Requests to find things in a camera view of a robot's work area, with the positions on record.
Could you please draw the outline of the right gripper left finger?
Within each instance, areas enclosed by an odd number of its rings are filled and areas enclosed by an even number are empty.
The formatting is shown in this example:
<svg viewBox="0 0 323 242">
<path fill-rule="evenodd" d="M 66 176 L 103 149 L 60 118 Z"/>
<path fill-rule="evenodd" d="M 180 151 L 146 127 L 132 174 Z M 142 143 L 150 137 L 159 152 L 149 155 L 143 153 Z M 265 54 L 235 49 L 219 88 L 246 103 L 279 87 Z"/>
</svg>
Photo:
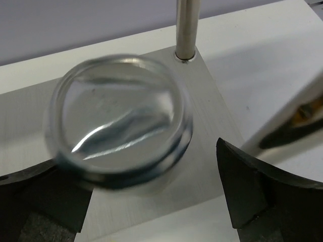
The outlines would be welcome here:
<svg viewBox="0 0 323 242">
<path fill-rule="evenodd" d="M 52 160 L 1 176 L 1 241 L 74 241 L 92 191 Z"/>
</svg>

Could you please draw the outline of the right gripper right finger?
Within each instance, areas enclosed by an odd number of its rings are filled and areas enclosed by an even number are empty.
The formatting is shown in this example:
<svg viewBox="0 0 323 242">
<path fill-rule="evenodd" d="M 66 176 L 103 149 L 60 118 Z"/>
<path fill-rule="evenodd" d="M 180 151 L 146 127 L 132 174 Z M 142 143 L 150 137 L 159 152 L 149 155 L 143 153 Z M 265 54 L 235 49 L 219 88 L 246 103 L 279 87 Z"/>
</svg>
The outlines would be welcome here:
<svg viewBox="0 0 323 242">
<path fill-rule="evenodd" d="M 217 141 L 217 162 L 240 241 L 322 241 L 322 183 Z"/>
</svg>

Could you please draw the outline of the black gold coffee can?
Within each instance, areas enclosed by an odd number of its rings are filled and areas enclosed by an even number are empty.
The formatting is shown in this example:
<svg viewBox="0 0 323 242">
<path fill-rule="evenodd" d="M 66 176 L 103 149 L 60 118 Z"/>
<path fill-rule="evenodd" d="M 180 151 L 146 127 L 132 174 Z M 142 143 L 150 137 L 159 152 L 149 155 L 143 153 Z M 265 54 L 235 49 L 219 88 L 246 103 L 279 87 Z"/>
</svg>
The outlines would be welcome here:
<svg viewBox="0 0 323 242">
<path fill-rule="evenodd" d="M 176 168 L 192 139 L 193 111 L 173 68 L 142 55 L 107 55 L 59 80 L 44 126 L 59 168 L 83 186 L 122 191 Z"/>
</svg>

